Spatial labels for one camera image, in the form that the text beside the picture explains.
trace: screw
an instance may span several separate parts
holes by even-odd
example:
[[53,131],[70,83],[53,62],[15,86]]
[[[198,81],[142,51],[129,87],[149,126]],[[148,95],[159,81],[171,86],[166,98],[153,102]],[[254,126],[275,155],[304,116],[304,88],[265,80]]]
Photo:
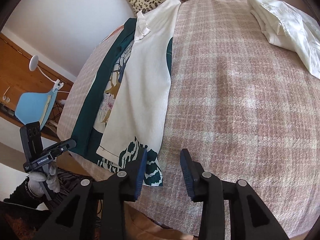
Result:
[[241,187],[247,186],[247,182],[246,182],[245,180],[243,180],[243,179],[240,179],[240,180],[238,181],[238,184],[239,184]]
[[88,186],[89,184],[90,184],[90,180],[88,180],[88,179],[81,180],[81,185],[82,186]]
[[202,177],[204,177],[204,178],[210,178],[211,177],[211,173],[210,172],[208,172],[208,171],[205,171],[205,172],[203,172],[202,173]]
[[120,178],[123,178],[123,177],[127,176],[127,173],[125,171],[119,171],[117,173],[117,176],[120,177]]

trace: white lamp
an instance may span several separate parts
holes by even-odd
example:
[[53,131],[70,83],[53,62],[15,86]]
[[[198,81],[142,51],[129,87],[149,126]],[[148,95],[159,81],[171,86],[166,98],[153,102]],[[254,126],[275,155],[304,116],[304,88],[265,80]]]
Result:
[[39,57],[37,55],[34,55],[32,56],[31,60],[30,60],[30,63],[29,63],[29,69],[30,71],[35,71],[36,68],[38,68],[40,70],[40,72],[47,78],[49,79],[50,81],[52,81],[54,83],[54,86],[53,86],[53,92],[56,92],[58,91],[60,88],[63,87],[63,82],[60,83],[60,80],[57,79],[56,81],[53,81],[51,78],[49,78],[46,74],[44,74],[41,70],[41,68],[39,68],[38,66],[38,63],[39,63]]

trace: gloved hand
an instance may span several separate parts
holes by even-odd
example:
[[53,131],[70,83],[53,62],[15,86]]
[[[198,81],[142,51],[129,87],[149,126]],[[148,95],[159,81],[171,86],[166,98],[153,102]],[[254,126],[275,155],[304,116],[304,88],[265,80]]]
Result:
[[60,191],[60,183],[57,176],[57,164],[56,162],[49,163],[49,175],[46,176],[44,173],[39,171],[29,172],[29,189],[33,195],[42,197],[44,191],[40,186],[40,181],[45,181],[48,184],[48,188],[53,190],[55,193]]

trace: bed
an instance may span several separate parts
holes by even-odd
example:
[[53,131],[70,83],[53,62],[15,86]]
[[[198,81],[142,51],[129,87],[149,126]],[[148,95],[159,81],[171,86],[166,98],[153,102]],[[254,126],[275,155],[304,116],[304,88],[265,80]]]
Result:
[[[70,138],[96,69],[121,30],[98,45],[82,68],[60,118],[61,140]],[[308,231],[320,214],[319,95],[320,80],[296,53],[267,42],[246,0],[183,3],[158,155],[163,187],[143,187],[130,205],[197,235],[202,206],[188,198],[179,163],[180,150],[188,148],[220,179],[248,181],[289,237]],[[112,175],[72,155],[95,179]]]

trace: black sleeve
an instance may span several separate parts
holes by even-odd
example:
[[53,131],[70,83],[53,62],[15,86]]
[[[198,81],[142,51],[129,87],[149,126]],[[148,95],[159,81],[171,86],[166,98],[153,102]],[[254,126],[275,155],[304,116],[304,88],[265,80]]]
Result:
[[32,194],[29,189],[28,182],[29,177],[27,177],[21,185],[17,186],[17,188],[9,198],[5,198],[3,201],[7,203],[22,205],[25,207],[37,208],[37,206],[43,202],[42,198],[36,197]]

